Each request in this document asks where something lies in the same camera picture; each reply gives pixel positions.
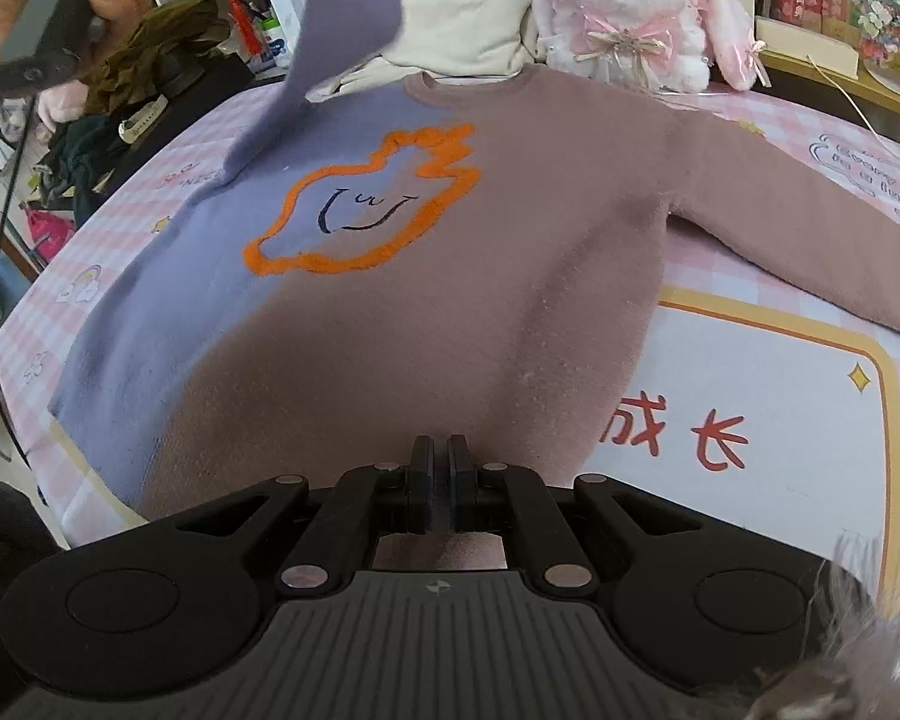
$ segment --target handheld device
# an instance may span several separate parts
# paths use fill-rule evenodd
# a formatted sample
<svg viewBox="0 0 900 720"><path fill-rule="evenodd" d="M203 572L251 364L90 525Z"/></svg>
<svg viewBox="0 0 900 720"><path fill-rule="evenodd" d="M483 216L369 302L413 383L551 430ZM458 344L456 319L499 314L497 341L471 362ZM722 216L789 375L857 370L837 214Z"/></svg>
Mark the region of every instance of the handheld device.
<svg viewBox="0 0 900 720"><path fill-rule="evenodd" d="M0 100L29 97L73 79L105 31L89 0L27 0L0 47Z"/></svg>
<svg viewBox="0 0 900 720"><path fill-rule="evenodd" d="M0 607L34 686L5 720L720 717L812 654L826 560L602 474L571 490L447 445L458 533L506 569L379 571L381 536L427 533L436 446L287 475L50 557Z"/></svg>

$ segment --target pink checkered tablecloth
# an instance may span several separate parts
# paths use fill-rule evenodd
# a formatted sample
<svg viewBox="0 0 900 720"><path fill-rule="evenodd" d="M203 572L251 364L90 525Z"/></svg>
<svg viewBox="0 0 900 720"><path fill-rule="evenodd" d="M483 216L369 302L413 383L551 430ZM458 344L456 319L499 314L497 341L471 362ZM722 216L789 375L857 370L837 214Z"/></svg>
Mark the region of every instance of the pink checkered tablecloth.
<svg viewBox="0 0 900 720"><path fill-rule="evenodd" d="M231 98L164 148L64 247L0 331L0 380L10 414L48 504L74 544L138 521L52 429L47 404L74 337L100 295L194 189L218 171L231 143L276 91L264 87ZM861 127L756 93L693 95L680 98L679 105L759 130L775 146L900 223L900 146L880 146ZM673 231L667 259L665 282L674 287L818 319L874 338L893 358L900 381L900 334L779 281L706 236Z"/></svg>

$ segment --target plush bunny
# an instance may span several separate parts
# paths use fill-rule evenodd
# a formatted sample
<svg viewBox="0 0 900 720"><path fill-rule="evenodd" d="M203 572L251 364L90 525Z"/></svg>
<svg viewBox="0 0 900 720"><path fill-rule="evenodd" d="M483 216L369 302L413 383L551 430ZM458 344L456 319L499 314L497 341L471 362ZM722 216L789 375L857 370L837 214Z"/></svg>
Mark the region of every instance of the plush bunny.
<svg viewBox="0 0 900 720"><path fill-rule="evenodd" d="M768 83L736 0L533 0L533 15L547 64L576 76L702 92L712 53L735 89Z"/></svg>

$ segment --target pink ribbon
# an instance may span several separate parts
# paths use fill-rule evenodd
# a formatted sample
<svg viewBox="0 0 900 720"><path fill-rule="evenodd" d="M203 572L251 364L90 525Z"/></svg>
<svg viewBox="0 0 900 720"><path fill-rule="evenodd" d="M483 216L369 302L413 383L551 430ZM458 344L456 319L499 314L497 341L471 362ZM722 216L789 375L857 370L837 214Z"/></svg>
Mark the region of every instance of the pink ribbon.
<svg viewBox="0 0 900 720"><path fill-rule="evenodd" d="M749 66L749 69L756 73L756 76L760 79L760 83L769 88L770 85L772 85L770 84L770 76L767 74L767 68L764 67L763 61L760 59L760 52L766 47L767 44L762 40L754 41L754 45L746 52L746 64Z"/></svg>
<svg viewBox="0 0 900 720"><path fill-rule="evenodd" d="M674 35L680 33L676 18L658 19L634 29L618 29L612 23L592 14L584 15L583 44L574 55L578 62L610 58L620 66L622 55L632 57L634 69L641 74L647 88L659 85L657 76L666 76L674 55Z"/></svg>

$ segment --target sparkle icon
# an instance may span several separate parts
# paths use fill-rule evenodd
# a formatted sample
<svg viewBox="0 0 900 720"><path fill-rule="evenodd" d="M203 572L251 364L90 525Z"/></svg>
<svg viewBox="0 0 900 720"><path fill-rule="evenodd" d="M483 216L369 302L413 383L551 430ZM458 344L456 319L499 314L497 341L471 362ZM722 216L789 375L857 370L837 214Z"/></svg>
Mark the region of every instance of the sparkle icon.
<svg viewBox="0 0 900 720"><path fill-rule="evenodd" d="M866 389L866 385L869 384L869 378L860 367L859 362L857 362L850 373L847 373L847 378L850 379L861 392L863 392L864 389Z"/></svg>

